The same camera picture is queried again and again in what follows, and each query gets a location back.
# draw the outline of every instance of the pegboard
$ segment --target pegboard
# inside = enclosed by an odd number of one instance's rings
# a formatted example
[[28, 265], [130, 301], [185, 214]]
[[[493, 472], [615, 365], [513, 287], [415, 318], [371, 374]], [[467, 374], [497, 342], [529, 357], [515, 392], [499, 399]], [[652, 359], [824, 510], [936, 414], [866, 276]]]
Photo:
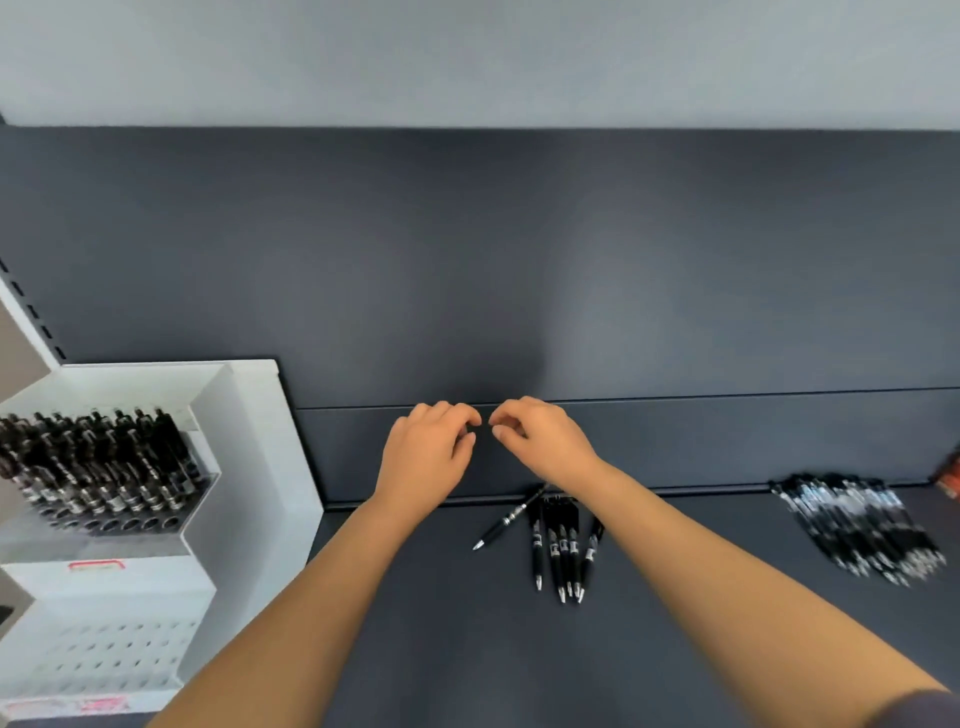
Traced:
[[199, 619], [145, 619], [64, 627], [20, 680], [0, 683], [0, 698], [75, 698], [88, 694], [171, 690], [182, 685], [180, 660]]

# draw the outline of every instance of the sleeve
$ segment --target sleeve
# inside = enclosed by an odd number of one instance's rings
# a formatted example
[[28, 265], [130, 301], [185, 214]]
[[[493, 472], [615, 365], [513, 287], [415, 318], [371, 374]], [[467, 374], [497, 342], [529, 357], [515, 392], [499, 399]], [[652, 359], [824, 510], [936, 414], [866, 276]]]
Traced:
[[952, 692], [914, 692], [884, 708], [865, 728], [956, 728], [960, 697]]

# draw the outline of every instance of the pen display stand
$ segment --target pen display stand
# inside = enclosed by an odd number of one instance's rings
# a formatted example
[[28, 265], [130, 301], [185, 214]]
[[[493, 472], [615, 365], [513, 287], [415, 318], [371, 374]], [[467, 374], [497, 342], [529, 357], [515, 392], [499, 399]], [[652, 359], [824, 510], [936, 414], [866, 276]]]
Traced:
[[207, 485], [165, 526], [104, 531], [0, 481], [0, 724], [159, 710], [313, 542], [323, 508], [275, 362], [67, 366], [0, 412], [115, 407], [162, 407]]

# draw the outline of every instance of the hand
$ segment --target hand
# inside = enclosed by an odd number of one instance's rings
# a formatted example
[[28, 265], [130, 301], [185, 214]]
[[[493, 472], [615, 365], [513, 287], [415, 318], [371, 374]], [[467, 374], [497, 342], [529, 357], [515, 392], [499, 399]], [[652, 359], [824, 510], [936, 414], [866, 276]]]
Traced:
[[584, 431], [556, 404], [533, 397], [507, 400], [490, 415], [490, 424], [493, 436], [521, 463], [573, 496], [603, 464]]
[[464, 476], [476, 442], [467, 425], [482, 422], [468, 404], [418, 404], [390, 430], [372, 500], [414, 528]]

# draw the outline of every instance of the gray shelf surface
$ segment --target gray shelf surface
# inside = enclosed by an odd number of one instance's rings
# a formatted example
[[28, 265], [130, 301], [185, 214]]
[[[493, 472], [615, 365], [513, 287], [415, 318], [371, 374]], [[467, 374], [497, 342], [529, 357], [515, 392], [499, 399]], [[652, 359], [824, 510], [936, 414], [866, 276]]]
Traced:
[[[938, 576], [913, 589], [840, 571], [773, 496], [671, 502], [960, 690], [960, 504], [932, 488], [900, 494], [949, 559]], [[502, 506], [442, 508], [404, 545], [380, 586], [324, 728], [750, 725], [612, 538], [601, 545], [583, 605], [562, 607], [550, 593], [533, 590], [525, 525], [489, 549], [470, 550], [502, 514]], [[324, 516], [317, 549], [346, 517]], [[146, 719], [56, 725], [134, 728]]]

